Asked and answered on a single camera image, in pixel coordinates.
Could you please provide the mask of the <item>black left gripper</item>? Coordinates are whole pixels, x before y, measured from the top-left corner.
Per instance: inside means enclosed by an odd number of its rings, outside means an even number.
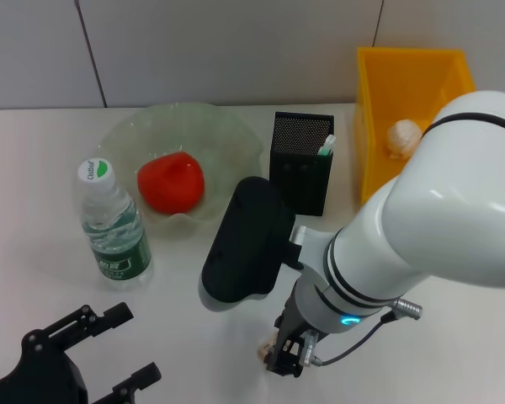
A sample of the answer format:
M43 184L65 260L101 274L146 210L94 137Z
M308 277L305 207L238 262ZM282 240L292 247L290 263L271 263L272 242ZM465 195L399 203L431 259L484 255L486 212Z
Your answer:
M97 316L84 305L46 329L27 333L16 367L0 379L0 403L86 403L88 392L78 367L66 351L88 337L97 337L133 319L121 302ZM161 379L155 363L137 370L93 404L134 404L135 393Z

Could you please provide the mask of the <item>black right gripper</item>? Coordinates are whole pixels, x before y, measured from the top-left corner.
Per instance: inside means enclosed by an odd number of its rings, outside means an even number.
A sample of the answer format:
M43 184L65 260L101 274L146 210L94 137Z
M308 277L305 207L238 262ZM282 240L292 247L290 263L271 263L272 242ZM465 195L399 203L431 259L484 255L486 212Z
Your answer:
M284 303L284 309L276 319L277 338L271 338L266 344L266 370L272 373L300 376L301 346L298 342L301 334L307 330L307 322L301 315L294 294Z

